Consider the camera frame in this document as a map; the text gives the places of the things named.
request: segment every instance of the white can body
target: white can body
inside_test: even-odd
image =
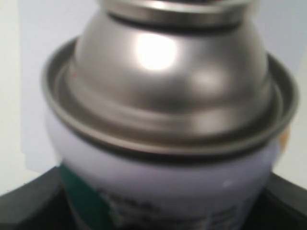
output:
[[[239,230],[280,152],[279,143],[272,141],[257,152],[226,161],[148,163],[91,145],[51,112],[47,127],[65,167],[108,205],[106,215],[113,222],[109,229]],[[80,211],[72,206],[78,216]],[[78,219],[80,229],[96,230]]]

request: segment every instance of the white background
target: white background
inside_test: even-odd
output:
[[[41,69],[52,51],[82,32],[96,9],[92,0],[20,0],[18,13],[17,0],[0,0],[0,195],[39,175],[32,171],[43,173],[56,164],[44,126]],[[275,172],[305,188],[306,10],[306,0],[265,0],[255,19],[267,48],[300,85],[290,145]]]

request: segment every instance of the can neck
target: can neck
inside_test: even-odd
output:
[[[222,27],[242,22],[257,0],[101,0],[106,10],[137,23]]]

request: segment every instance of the green label stripe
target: green label stripe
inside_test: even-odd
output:
[[[80,218],[92,230],[114,230],[107,202],[64,164],[59,170],[69,200]]]

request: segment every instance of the black holder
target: black holder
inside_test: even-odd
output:
[[[0,197],[0,230],[76,230],[57,168]],[[307,191],[272,174],[243,230],[307,230]]]

